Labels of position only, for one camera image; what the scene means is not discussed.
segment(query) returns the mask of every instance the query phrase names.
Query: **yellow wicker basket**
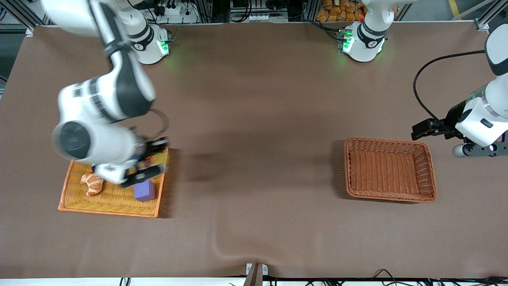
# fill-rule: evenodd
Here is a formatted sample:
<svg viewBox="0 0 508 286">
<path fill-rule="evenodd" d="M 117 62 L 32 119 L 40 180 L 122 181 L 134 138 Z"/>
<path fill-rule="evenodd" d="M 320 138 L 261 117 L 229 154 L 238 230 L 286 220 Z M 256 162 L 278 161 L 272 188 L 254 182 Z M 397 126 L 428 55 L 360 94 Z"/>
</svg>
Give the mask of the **yellow wicker basket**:
<svg viewBox="0 0 508 286">
<path fill-rule="evenodd" d="M 169 164 L 169 150 L 155 155 L 153 164 Z M 72 161 L 67 170 L 58 210 L 83 213 L 158 217 L 166 174 L 150 179 L 155 184 L 157 198 L 147 202 L 134 199 L 134 186 L 122 188 L 104 181 L 102 191 L 87 196 L 86 184 L 80 184 L 81 176 L 91 171 L 91 165 Z"/>
</svg>

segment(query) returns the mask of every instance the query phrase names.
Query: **brown table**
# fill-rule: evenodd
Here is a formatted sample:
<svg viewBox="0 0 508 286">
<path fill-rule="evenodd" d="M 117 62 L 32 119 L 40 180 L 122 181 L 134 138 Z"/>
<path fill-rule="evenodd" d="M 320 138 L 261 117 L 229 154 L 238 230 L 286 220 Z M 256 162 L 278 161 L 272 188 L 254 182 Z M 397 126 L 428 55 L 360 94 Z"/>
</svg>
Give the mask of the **brown table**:
<svg viewBox="0 0 508 286">
<path fill-rule="evenodd" d="M 248 262 L 284 277 L 508 275 L 508 159 L 458 159 L 459 140 L 423 139 L 433 204 L 351 199 L 343 181 L 341 140 L 409 140 L 428 118 L 416 71 L 486 35 L 396 23 L 360 64 L 310 24 L 182 27 L 171 56 L 145 67 L 171 120 L 177 179 L 168 218 L 143 219 L 56 210 L 69 164 L 51 145 L 58 91 L 108 67 L 98 39 L 37 27 L 0 101 L 0 277 L 228 276 Z M 433 64 L 418 88 L 444 116 L 492 78 L 471 55 Z M 153 115 L 125 124 L 159 128 Z"/>
</svg>

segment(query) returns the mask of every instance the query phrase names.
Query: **empty basket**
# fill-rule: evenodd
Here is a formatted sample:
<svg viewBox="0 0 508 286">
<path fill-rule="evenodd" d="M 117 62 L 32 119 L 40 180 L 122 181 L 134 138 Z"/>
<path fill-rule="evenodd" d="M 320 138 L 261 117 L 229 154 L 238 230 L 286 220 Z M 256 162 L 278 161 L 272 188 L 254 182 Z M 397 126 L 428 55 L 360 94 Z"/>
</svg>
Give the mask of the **empty basket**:
<svg viewBox="0 0 508 286">
<path fill-rule="evenodd" d="M 426 144 L 348 138 L 344 165 L 346 190 L 353 197 L 415 203 L 436 200 L 434 168 Z"/>
</svg>

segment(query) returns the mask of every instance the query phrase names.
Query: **wicker basket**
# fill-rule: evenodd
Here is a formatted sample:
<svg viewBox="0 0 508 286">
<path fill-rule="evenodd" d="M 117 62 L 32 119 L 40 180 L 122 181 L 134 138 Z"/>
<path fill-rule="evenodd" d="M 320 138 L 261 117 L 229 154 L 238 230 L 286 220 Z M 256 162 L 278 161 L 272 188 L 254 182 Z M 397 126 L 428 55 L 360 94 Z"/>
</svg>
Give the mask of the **wicker basket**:
<svg viewBox="0 0 508 286">
<path fill-rule="evenodd" d="M 436 200 L 432 158 L 423 143 L 348 138 L 344 165 L 346 190 L 353 197 L 415 203 Z"/>
<path fill-rule="evenodd" d="M 155 155 L 153 164 L 169 163 L 169 150 Z M 81 176 L 91 171 L 91 165 L 72 161 L 67 171 L 58 210 L 112 215 L 158 217 L 165 173 L 150 179 L 157 190 L 157 198 L 147 202 L 134 199 L 134 186 L 122 188 L 104 181 L 102 191 L 95 196 L 87 196 L 86 184 L 80 184 Z"/>
</svg>

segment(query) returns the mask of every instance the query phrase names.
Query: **croissant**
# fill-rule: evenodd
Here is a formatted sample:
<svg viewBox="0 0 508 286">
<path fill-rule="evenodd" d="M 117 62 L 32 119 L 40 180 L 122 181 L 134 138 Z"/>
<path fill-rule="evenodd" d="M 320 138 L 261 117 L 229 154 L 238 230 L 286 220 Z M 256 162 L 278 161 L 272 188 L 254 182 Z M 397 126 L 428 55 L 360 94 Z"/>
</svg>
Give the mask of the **croissant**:
<svg viewBox="0 0 508 286">
<path fill-rule="evenodd" d="M 93 196 L 101 192 L 104 179 L 95 173 L 88 172 L 81 177 L 81 183 L 88 185 L 86 195 Z"/>
</svg>

